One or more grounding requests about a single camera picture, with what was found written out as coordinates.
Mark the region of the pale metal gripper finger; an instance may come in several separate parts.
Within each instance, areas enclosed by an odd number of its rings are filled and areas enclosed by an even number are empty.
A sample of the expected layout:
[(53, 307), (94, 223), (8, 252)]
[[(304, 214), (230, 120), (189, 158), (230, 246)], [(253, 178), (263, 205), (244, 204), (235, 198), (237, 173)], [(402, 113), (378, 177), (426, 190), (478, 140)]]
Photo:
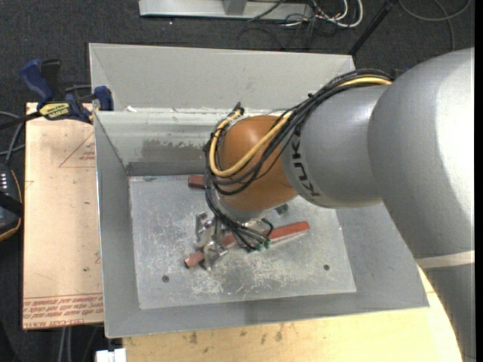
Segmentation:
[(229, 249), (221, 241), (211, 241), (204, 246), (203, 267), (211, 271), (214, 266), (227, 254)]
[(207, 212), (196, 215), (195, 218), (195, 247), (205, 247), (214, 242), (217, 233), (217, 218), (209, 217)]

